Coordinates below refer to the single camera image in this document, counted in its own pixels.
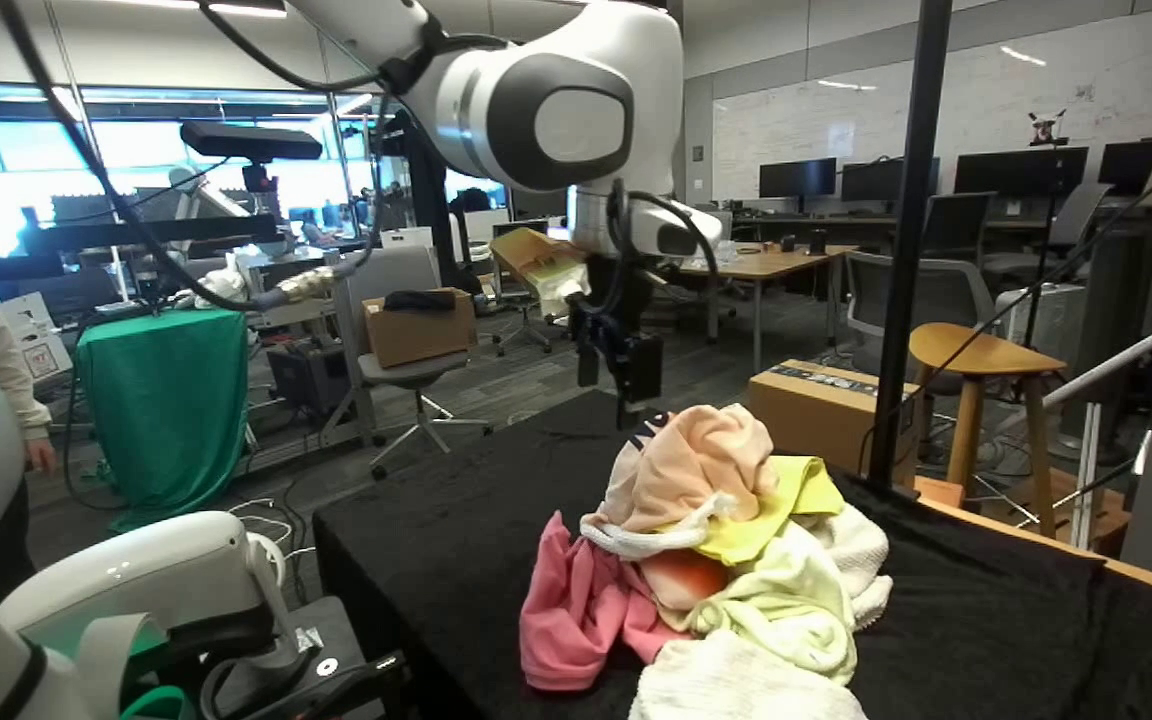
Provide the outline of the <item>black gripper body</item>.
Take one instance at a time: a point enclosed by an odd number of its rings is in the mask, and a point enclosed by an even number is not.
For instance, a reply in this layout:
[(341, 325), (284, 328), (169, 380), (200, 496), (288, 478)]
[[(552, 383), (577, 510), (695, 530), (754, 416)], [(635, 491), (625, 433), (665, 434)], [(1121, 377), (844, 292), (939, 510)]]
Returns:
[(662, 397), (665, 340), (642, 328), (653, 278), (635, 260), (587, 260), (592, 286), (570, 299), (577, 383), (612, 377), (622, 409)]

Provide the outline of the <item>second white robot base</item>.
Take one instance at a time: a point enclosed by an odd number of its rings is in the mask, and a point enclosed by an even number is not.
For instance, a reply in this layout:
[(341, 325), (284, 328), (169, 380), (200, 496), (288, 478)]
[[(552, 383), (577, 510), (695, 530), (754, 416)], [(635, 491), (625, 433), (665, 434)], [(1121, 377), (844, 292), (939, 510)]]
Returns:
[[(0, 510), (22, 475), (0, 409)], [(0, 720), (406, 720), (406, 660), (344, 603), (288, 607), (284, 550), (188, 510), (50, 563), (0, 599)]]

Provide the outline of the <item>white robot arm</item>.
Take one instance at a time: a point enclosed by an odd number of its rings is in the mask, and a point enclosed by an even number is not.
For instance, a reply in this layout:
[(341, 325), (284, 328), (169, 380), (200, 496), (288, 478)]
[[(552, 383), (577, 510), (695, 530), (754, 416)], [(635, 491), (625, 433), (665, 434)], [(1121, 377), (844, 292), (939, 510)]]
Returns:
[(669, 6), (587, 0), (531, 40), (452, 34), (419, 0), (288, 0), (375, 70), (432, 151), (524, 193), (570, 195), (570, 240), (604, 265), (572, 294), (577, 372), (602, 372), (625, 404), (662, 397), (665, 340), (642, 328), (649, 269), (719, 234), (678, 200), (686, 132), (686, 28)]

